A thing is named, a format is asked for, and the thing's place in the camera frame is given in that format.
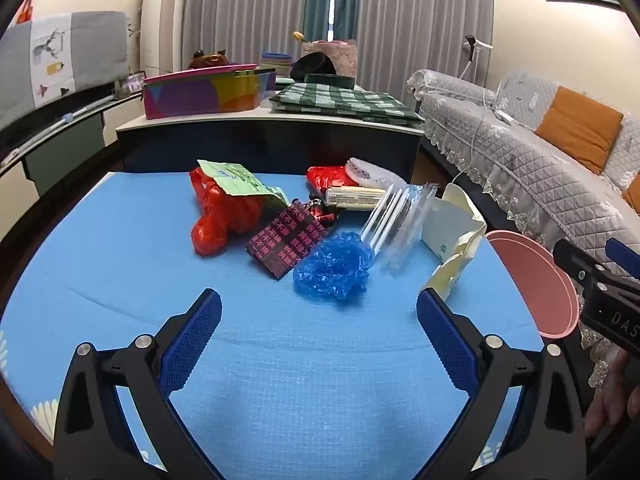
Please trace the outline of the person right hand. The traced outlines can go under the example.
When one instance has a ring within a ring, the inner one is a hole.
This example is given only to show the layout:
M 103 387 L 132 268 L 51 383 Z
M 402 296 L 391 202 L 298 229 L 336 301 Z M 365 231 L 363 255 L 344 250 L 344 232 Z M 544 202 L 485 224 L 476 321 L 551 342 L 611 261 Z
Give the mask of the person right hand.
M 639 416 L 639 387 L 629 390 L 625 386 L 624 373 L 630 361 L 630 355 L 618 349 L 610 362 L 608 376 L 602 389 L 594 396 L 584 417 L 585 436 L 596 436 L 606 425 L 615 426 L 624 415 L 630 419 Z

